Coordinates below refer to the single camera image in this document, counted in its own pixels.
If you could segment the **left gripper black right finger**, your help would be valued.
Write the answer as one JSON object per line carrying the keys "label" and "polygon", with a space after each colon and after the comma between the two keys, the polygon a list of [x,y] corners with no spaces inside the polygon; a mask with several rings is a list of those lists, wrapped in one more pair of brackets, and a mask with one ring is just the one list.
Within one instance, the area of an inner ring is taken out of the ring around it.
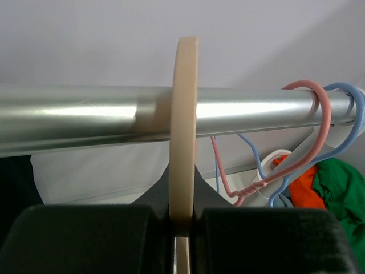
{"label": "left gripper black right finger", "polygon": [[335,216],[322,209],[235,207],[195,173],[193,273],[359,273]]}

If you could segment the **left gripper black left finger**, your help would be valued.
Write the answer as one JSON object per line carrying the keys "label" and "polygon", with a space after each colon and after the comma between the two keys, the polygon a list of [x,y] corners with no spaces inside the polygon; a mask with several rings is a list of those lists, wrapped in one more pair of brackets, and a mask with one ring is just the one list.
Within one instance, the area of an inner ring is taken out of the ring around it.
{"label": "left gripper black left finger", "polygon": [[1,249],[2,273],[172,273],[168,173],[133,203],[40,205]]}

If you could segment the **orange t shirt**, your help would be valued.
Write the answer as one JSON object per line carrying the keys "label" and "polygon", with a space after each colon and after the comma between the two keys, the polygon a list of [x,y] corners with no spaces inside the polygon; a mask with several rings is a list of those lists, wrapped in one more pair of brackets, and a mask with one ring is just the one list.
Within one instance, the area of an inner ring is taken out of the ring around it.
{"label": "orange t shirt", "polygon": [[318,173],[316,165],[309,168],[301,176],[288,185],[273,200],[272,207],[320,208],[326,210],[323,199],[313,190],[313,181]]}

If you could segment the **green t shirt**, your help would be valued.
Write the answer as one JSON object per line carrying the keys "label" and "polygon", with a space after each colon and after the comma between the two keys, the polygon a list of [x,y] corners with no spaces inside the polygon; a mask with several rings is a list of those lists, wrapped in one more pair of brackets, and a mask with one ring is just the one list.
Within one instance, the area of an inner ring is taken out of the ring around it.
{"label": "green t shirt", "polygon": [[336,158],[317,163],[313,189],[341,223],[361,268],[364,268],[364,177]]}

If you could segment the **beige wooden hanger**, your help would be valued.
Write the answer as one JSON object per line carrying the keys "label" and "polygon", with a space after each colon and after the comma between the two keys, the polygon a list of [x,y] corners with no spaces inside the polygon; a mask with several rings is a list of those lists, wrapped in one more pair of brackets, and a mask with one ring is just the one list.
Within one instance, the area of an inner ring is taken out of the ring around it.
{"label": "beige wooden hanger", "polygon": [[179,39],[173,74],[169,149],[169,215],[176,235],[176,272],[189,273],[198,82],[197,37]]}

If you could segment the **light blue wire hanger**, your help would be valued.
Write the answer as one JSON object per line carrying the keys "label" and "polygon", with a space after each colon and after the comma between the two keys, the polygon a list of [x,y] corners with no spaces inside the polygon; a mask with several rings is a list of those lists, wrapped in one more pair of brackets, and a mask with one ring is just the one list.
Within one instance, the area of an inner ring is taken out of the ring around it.
{"label": "light blue wire hanger", "polygon": [[[363,126],[364,123],[364,92],[363,90],[348,84],[348,83],[333,83],[327,86],[322,87],[320,84],[315,83],[311,80],[298,80],[296,82],[293,82],[291,84],[288,84],[284,87],[285,90],[293,90],[296,88],[309,88],[311,89],[318,97],[321,108],[322,108],[322,115],[321,115],[321,125],[319,128],[319,132],[317,135],[316,140],[314,141],[314,144],[309,149],[308,153],[304,155],[303,157],[299,158],[296,162],[291,164],[290,166],[276,172],[273,174],[270,174],[268,176],[265,176],[263,174],[262,165],[260,162],[260,158],[258,156],[257,149],[255,148],[254,144],[250,142],[247,138],[245,138],[243,135],[241,135],[241,139],[243,139],[252,149],[252,152],[256,159],[257,168],[259,169],[259,173],[261,174],[261,180],[252,183],[250,186],[240,190],[240,191],[231,191],[228,181],[226,179],[224,167],[222,160],[219,155],[218,151],[218,145],[216,143],[216,139],[214,137],[211,138],[213,151],[215,155],[215,162],[216,162],[216,175],[220,175],[222,179],[222,183],[224,186],[224,189],[227,193],[227,195],[230,198],[237,198],[237,201],[234,203],[236,207],[240,206],[244,199],[251,194],[257,192],[261,188],[267,186],[271,182],[278,180],[280,178],[283,179],[282,185],[274,191],[274,193],[269,198],[269,206],[272,207],[273,200],[275,197],[277,197],[288,185],[289,178],[291,174],[304,167],[307,164],[314,164],[316,162],[320,162],[322,160],[326,160],[328,158],[331,158],[345,149],[347,149],[353,142],[356,140],[360,129]],[[329,134],[330,125],[331,125],[331,104],[329,97],[327,95],[327,91],[340,89],[344,91],[346,94],[351,95],[351,98],[355,102],[356,105],[356,115],[354,120],[354,125],[347,135],[347,138],[332,152],[327,152],[325,154],[320,154],[320,150],[322,149],[323,145],[325,144],[326,138]]]}

